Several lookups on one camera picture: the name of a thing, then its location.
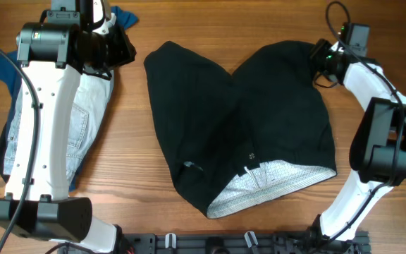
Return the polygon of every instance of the wood grain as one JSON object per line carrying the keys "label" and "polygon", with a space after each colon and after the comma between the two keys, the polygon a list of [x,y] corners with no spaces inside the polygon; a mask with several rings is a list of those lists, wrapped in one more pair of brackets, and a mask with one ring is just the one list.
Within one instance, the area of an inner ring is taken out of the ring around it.
{"label": "wood grain", "polygon": [[[107,118],[90,150],[78,189],[88,196],[96,216],[127,233],[232,233],[303,230],[324,211],[344,184],[348,151],[363,115],[355,98],[342,87],[321,90],[336,140],[339,175],[278,200],[223,219],[209,220],[174,190],[157,142],[143,68],[146,55],[172,40],[233,72],[260,47],[282,40],[332,40],[326,27],[327,1],[112,1],[138,15],[127,31],[137,49],[136,61],[120,68]],[[371,26],[369,52],[393,84],[406,95],[406,1],[345,1],[355,22]],[[49,0],[0,0],[0,47],[16,49],[22,25],[36,21]],[[333,9],[332,19],[344,17]],[[0,133],[11,98],[0,81]],[[4,183],[0,179],[0,196]],[[379,253],[406,253],[406,181],[384,197],[361,225],[371,232]],[[44,253],[53,243],[11,236],[5,253]]]}

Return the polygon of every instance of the black mount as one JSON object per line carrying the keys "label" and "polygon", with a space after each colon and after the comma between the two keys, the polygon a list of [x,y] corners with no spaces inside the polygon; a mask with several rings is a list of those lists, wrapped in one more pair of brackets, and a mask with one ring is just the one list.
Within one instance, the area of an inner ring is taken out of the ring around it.
{"label": "black mount", "polygon": [[93,1],[53,0],[45,13],[48,23],[26,23],[17,36],[22,66],[52,61],[57,68],[68,64],[80,73],[108,79],[102,74],[134,61],[135,48],[121,26],[109,28],[106,35],[92,32],[104,22],[93,22]]}
{"label": "black mount", "polygon": [[[0,198],[1,227],[8,226],[17,206],[18,200],[11,195]],[[66,239],[80,242],[90,229],[92,203],[89,198],[51,201],[50,195],[44,195],[38,202],[25,201],[21,214],[12,230],[16,236],[41,241]]]}
{"label": "black mount", "polygon": [[[249,246],[245,234],[238,235],[184,235],[125,234],[135,254],[307,254],[302,247],[307,231],[254,234],[256,244]],[[175,236],[175,248],[167,240]],[[84,254],[69,247],[59,249],[60,254]],[[359,231],[351,242],[334,241],[318,253],[371,254],[369,234]]]}
{"label": "black mount", "polygon": [[[350,146],[350,166],[358,171],[363,183],[394,181],[399,186],[406,179],[406,121],[400,147],[395,137],[399,123],[398,104],[373,97]],[[392,171],[394,150],[399,149],[396,169]]]}
{"label": "black mount", "polygon": [[[369,26],[358,23],[344,23],[341,28],[340,40],[344,42],[358,57],[369,64],[380,64],[375,59],[366,57]],[[332,44],[320,39],[311,49],[309,57],[313,66],[320,74],[332,82],[343,84],[344,75],[350,64],[358,60],[349,52],[333,51]]]}

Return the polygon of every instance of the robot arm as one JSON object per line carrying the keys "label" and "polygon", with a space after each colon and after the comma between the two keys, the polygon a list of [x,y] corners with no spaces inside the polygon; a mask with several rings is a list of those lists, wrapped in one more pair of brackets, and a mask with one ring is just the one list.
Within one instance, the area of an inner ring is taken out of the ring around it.
{"label": "robot arm", "polygon": [[18,60],[40,102],[39,132],[32,180],[26,199],[20,200],[34,129],[32,99],[23,81],[19,152],[5,198],[0,198],[0,226],[7,228],[14,209],[23,202],[12,230],[15,235],[70,241],[97,253],[124,253],[121,229],[92,216],[90,199],[68,197],[66,149],[81,75],[102,76],[134,61],[135,50],[124,29],[115,24],[107,1],[53,0],[47,15],[48,23],[27,23],[17,36]]}
{"label": "robot arm", "polygon": [[[356,25],[345,24],[345,27],[349,27],[350,29],[355,29],[355,26]],[[327,41],[319,41],[319,46],[316,45],[315,49],[321,49],[321,43],[326,44]],[[316,59],[316,52],[312,53],[313,59]],[[323,64],[323,68],[320,68],[319,66],[319,70],[324,72],[326,76],[331,76],[332,79],[334,79],[333,81],[342,79],[342,84],[346,89],[352,92],[361,104],[363,110],[366,111],[366,114],[364,115],[362,125],[360,126],[350,149],[350,164],[354,170],[350,172],[345,185],[333,204],[321,214],[319,223],[321,235],[331,238],[344,229],[347,223],[352,222],[355,216],[359,215],[355,222],[353,222],[344,233],[337,237],[337,240],[339,241],[349,241],[355,237],[357,227],[379,199],[386,193],[390,192],[393,189],[393,186],[397,186],[404,178],[406,178],[406,174],[404,174],[401,176],[403,179],[400,179],[389,186],[384,186],[383,188],[378,189],[373,198],[369,202],[367,201],[373,189],[380,186],[383,182],[386,182],[386,176],[394,174],[394,172],[391,172],[392,167],[390,167],[393,158],[390,152],[393,152],[394,149],[399,149],[400,160],[398,166],[406,168],[406,143],[402,144],[402,147],[393,147],[395,143],[393,140],[388,139],[388,134],[395,131],[391,121],[393,118],[393,110],[396,108],[395,103],[397,102],[396,98],[392,96],[388,86],[382,79],[366,68],[363,63],[350,63],[349,57],[343,56],[343,54],[345,54],[345,52],[343,50],[338,51],[338,43],[336,43],[330,48],[328,55],[324,56],[326,61]],[[335,61],[338,62],[327,63],[333,61],[331,59],[337,59]],[[373,63],[368,64],[383,75],[383,69],[380,66]],[[402,104],[406,106],[406,96],[399,92],[397,92],[397,95],[402,101]],[[385,106],[387,105],[388,108],[384,107],[383,111],[380,112],[380,103],[377,102],[377,98],[386,101],[387,103],[385,103]],[[377,112],[385,113],[388,117],[378,116]],[[381,134],[381,139],[374,139],[374,134]],[[372,150],[370,154],[364,152],[365,150],[368,150],[368,148]],[[379,155],[381,155],[380,152],[382,152],[382,150],[379,149],[381,148],[390,148],[387,151],[388,157],[384,158],[385,160],[388,160],[388,163],[385,165],[372,159],[373,155],[380,157]],[[360,161],[368,161],[368,164],[363,162],[358,163],[358,159]],[[366,207],[361,211],[360,208],[363,205],[366,205]]]}

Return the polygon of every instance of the black cable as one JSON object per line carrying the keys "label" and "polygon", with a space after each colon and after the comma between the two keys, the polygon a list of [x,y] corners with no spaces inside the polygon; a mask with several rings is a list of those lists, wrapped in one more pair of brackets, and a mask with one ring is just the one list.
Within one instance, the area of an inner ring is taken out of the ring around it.
{"label": "black cable", "polygon": [[40,22],[41,23],[43,23],[45,21],[45,19],[47,19],[49,11],[50,11],[50,9],[46,9],[46,10],[42,11],[42,14],[40,15]]}
{"label": "black cable", "polygon": [[96,254],[95,252],[93,252],[92,250],[90,250],[88,248],[84,248],[84,247],[81,247],[81,246],[78,246],[78,245],[75,245],[75,244],[72,244],[69,242],[60,243],[60,244],[54,246],[53,248],[50,248],[45,254],[51,254],[51,253],[53,253],[53,251],[59,249],[60,247],[64,247],[64,246],[67,246],[67,248],[71,247],[71,248],[75,248],[77,250],[85,251],[86,253],[89,253],[89,254]]}
{"label": "black cable", "polygon": [[32,178],[34,158],[35,158],[35,151],[37,149],[40,112],[39,112],[39,99],[37,97],[37,93],[35,92],[34,86],[32,85],[29,78],[26,76],[26,74],[23,72],[23,70],[15,62],[13,62],[1,49],[0,49],[0,55],[2,55],[15,68],[15,70],[21,75],[21,78],[25,81],[27,88],[31,94],[32,108],[34,109],[34,127],[33,127],[33,132],[32,132],[32,144],[31,144],[31,150],[30,150],[30,155],[29,155],[29,161],[27,163],[25,182],[23,183],[24,184],[23,192],[21,193],[20,201],[17,205],[17,208],[16,208],[15,212],[13,213],[12,220],[8,224],[3,236],[1,237],[1,240],[0,240],[0,252],[1,252],[6,240],[8,238],[8,235],[11,233],[13,227],[15,226],[15,223],[18,221],[18,218],[21,213],[21,209],[23,207],[23,203],[26,200],[27,192],[29,191],[31,178]]}
{"label": "black cable", "polygon": [[328,4],[326,10],[325,10],[325,19],[328,25],[328,28],[330,29],[331,33],[333,34],[333,36],[337,39],[338,43],[344,47],[344,50],[346,50],[347,52],[349,52],[352,56],[354,56],[360,63],[362,63],[366,68],[368,68],[372,73],[374,73],[375,75],[377,75],[380,79],[382,79],[382,81],[388,86],[389,90],[391,91],[391,94],[396,98],[397,102],[398,102],[398,108],[399,108],[399,113],[400,113],[400,123],[398,126],[398,136],[396,139],[396,144],[395,144],[395,149],[394,149],[394,155],[393,155],[393,163],[391,166],[391,177],[389,178],[388,182],[386,183],[382,183],[380,185],[378,185],[377,187],[375,187],[371,193],[369,194],[369,197],[366,199],[366,202],[364,202],[363,206],[360,207],[360,209],[358,210],[358,212],[355,214],[355,216],[352,218],[352,220],[350,222],[348,222],[345,227],[343,229],[341,229],[336,235],[332,236],[326,243],[322,244],[321,246],[317,247],[315,250],[313,250],[312,252],[310,252],[309,254],[315,254],[318,251],[320,251],[323,247],[327,246],[328,244],[334,242],[339,236],[341,236],[342,234],[344,234],[359,218],[359,216],[363,213],[363,211],[366,209],[367,205],[371,202],[372,198],[374,198],[374,196],[376,195],[377,191],[379,191],[379,189],[385,187],[385,186],[389,186],[390,184],[392,184],[392,182],[394,182],[395,179],[395,168],[397,166],[398,163],[398,156],[399,156],[399,149],[400,149],[400,143],[402,141],[402,132],[403,132],[403,128],[404,128],[404,124],[405,124],[405,112],[404,112],[404,107],[402,104],[402,101],[400,100],[398,94],[397,94],[397,90],[389,83],[389,81],[383,77],[383,75],[381,75],[376,69],[372,68],[371,66],[369,66],[367,63],[365,63],[362,59],[360,59],[350,48],[349,46],[347,46],[343,41],[340,40],[338,33],[333,29],[333,26],[330,23],[330,19],[329,19],[329,11],[330,11],[330,7],[332,7],[332,5],[334,4],[338,4],[339,6],[341,6],[347,16],[348,22],[350,23],[350,14],[349,11],[347,10],[347,7],[344,6],[344,4],[340,3],[339,1],[332,1],[331,3]]}
{"label": "black cable", "polygon": [[314,78],[313,78],[313,83],[314,83],[315,85],[317,85],[317,86],[319,86],[319,87],[322,87],[322,88],[326,88],[326,89],[330,89],[330,88],[333,88],[333,87],[339,85],[339,82],[333,82],[333,83],[332,83],[331,85],[329,85],[329,86],[321,85],[321,84],[319,84],[319,83],[317,82],[317,80],[318,80],[321,76],[324,76],[325,79],[330,80],[330,79],[329,79],[326,75],[324,75],[323,73],[319,73],[318,75],[314,76]]}

